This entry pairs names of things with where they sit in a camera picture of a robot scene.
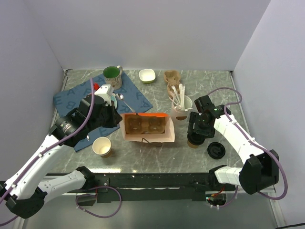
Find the green inside ceramic mug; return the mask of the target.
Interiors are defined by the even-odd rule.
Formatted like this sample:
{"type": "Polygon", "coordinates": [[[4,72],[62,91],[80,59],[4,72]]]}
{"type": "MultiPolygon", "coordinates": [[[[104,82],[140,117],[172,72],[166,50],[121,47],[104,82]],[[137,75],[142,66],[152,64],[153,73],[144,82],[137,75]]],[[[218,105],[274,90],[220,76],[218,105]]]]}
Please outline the green inside ceramic mug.
{"type": "Polygon", "coordinates": [[[122,86],[122,66],[109,66],[103,70],[103,76],[106,84],[110,84],[114,90],[122,86]]]}

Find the wrapped white stirrers bundle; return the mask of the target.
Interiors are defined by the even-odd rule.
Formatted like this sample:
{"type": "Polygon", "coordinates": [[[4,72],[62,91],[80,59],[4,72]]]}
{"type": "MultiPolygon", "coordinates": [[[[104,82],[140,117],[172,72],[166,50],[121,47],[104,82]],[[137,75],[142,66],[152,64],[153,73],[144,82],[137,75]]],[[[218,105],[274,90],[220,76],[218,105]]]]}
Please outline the wrapped white stirrers bundle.
{"type": "Polygon", "coordinates": [[[175,108],[179,108],[180,110],[186,110],[185,109],[185,86],[183,84],[179,84],[178,88],[179,88],[179,92],[176,89],[176,87],[173,85],[171,86],[173,92],[171,92],[172,95],[172,99],[171,101],[173,102],[173,104],[175,105],[175,108]]]}

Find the small white green bowl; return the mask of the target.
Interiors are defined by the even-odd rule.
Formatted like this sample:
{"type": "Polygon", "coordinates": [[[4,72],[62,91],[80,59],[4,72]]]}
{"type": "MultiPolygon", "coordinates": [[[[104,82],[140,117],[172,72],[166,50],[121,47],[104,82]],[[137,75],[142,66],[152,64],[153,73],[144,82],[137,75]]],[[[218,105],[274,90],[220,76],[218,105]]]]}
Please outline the small white green bowl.
{"type": "Polygon", "coordinates": [[[143,83],[152,83],[156,78],[155,71],[153,69],[140,70],[139,78],[143,83]]]}

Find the black coffee cup lid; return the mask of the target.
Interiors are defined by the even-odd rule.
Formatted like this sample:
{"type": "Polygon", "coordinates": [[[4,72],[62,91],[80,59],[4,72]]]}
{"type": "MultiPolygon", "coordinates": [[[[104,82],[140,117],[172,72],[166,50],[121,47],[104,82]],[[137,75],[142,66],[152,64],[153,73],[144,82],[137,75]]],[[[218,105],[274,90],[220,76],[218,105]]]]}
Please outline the black coffee cup lid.
{"type": "Polygon", "coordinates": [[[191,135],[188,134],[187,139],[192,145],[195,145],[195,146],[202,145],[205,141],[205,137],[203,135],[199,135],[196,133],[193,133],[191,135]]]}

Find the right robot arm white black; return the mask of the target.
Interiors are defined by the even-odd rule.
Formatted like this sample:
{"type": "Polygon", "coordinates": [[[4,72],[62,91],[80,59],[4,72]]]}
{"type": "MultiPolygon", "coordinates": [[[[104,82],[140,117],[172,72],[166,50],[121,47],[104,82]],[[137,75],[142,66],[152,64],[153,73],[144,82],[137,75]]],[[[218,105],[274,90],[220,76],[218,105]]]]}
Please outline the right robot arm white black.
{"type": "Polygon", "coordinates": [[[208,184],[219,190],[225,184],[241,186],[248,194],[254,194],[273,186],[279,180],[278,154],[266,153],[255,139],[238,124],[231,111],[223,104],[216,106],[209,96],[195,100],[197,112],[191,112],[187,131],[189,147],[197,148],[219,132],[238,153],[242,167],[226,165],[209,170],[208,184]]]}

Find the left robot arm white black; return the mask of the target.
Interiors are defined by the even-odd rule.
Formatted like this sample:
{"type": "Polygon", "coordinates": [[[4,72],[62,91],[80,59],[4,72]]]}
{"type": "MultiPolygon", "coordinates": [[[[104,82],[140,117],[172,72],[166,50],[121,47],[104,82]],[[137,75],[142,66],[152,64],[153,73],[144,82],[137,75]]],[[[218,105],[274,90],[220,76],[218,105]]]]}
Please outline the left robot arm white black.
{"type": "Polygon", "coordinates": [[[99,127],[113,128],[122,120],[112,100],[91,95],[80,101],[51,127],[45,140],[30,160],[10,179],[0,184],[0,198],[10,212],[23,219],[36,214],[45,203],[69,191],[91,191],[95,175],[85,166],[73,172],[43,182],[63,154],[65,146],[75,147],[89,132],[99,127]]]}

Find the brown paper cup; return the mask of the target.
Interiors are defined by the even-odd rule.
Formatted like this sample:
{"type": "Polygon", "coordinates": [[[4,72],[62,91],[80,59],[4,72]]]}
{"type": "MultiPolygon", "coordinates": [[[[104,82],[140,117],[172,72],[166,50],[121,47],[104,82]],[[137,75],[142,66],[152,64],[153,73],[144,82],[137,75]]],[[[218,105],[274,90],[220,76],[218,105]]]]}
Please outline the brown paper cup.
{"type": "Polygon", "coordinates": [[[194,141],[187,141],[187,144],[188,144],[188,146],[190,147],[190,148],[193,148],[193,149],[196,149],[196,148],[198,148],[200,145],[202,145],[203,144],[203,142],[202,141],[199,141],[199,142],[194,142],[194,141]]]}
{"type": "Polygon", "coordinates": [[[102,158],[108,158],[112,155],[112,144],[106,137],[97,138],[92,144],[92,149],[95,154],[102,158]]]}

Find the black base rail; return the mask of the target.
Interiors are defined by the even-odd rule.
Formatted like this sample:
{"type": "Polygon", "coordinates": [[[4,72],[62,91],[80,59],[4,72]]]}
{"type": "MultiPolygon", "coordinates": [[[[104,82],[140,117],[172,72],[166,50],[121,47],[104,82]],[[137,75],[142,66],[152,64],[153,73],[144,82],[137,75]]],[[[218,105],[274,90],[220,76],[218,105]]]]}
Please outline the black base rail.
{"type": "Polygon", "coordinates": [[[93,186],[113,187],[123,201],[205,201],[207,192],[235,190],[234,185],[209,181],[208,173],[96,173],[93,186]]]}

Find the red blue floral plate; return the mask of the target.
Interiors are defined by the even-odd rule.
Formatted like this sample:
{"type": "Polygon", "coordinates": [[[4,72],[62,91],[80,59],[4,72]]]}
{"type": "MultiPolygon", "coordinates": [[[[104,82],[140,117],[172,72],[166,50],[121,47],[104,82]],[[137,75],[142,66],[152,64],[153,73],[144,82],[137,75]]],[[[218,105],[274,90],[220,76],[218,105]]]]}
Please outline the red blue floral plate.
{"type": "Polygon", "coordinates": [[[117,102],[115,93],[112,93],[112,95],[111,95],[111,100],[112,100],[113,103],[114,103],[114,107],[117,109],[118,102],[117,102]]]}

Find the orange paper bag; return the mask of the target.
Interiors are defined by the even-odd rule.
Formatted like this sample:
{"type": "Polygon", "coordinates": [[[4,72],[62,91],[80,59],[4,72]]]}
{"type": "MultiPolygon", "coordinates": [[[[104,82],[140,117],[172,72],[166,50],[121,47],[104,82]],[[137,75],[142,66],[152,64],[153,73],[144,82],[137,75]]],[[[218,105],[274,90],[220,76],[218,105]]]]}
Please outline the orange paper bag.
{"type": "Polygon", "coordinates": [[[143,143],[175,141],[174,124],[166,113],[124,113],[121,116],[120,130],[126,141],[143,143]]]}

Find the white cup holding stirrers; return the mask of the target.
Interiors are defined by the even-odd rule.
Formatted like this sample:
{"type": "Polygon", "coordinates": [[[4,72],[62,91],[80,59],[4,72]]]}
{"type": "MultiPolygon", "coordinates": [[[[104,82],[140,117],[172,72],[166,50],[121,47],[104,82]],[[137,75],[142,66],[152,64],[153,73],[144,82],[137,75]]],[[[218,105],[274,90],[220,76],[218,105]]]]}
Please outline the white cup holding stirrers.
{"type": "Polygon", "coordinates": [[[188,96],[184,96],[184,109],[181,110],[172,102],[170,117],[174,125],[183,125],[188,123],[188,116],[193,109],[193,102],[188,96]]]}

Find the metal spoon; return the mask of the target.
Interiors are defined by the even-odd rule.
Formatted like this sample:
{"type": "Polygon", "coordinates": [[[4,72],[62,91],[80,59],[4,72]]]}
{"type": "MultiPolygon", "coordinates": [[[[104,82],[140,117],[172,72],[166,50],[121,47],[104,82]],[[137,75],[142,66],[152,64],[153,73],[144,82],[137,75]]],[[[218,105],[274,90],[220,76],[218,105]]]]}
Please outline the metal spoon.
{"type": "Polygon", "coordinates": [[[118,99],[119,99],[120,101],[123,101],[123,102],[127,105],[127,107],[128,107],[133,113],[135,113],[135,110],[134,110],[133,108],[131,108],[131,107],[125,102],[124,96],[123,96],[122,94],[118,93],[118,94],[117,94],[117,97],[118,97],[118,99]]]}

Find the cardboard cup carrier tray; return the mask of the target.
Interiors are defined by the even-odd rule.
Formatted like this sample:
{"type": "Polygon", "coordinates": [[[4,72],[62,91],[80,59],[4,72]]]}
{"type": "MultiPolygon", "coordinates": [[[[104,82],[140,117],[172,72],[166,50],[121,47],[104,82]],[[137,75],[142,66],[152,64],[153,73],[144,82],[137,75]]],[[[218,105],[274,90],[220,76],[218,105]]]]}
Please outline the cardboard cup carrier tray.
{"type": "Polygon", "coordinates": [[[129,135],[163,134],[165,132],[165,117],[140,116],[129,114],[124,120],[125,132],[129,135]]]}

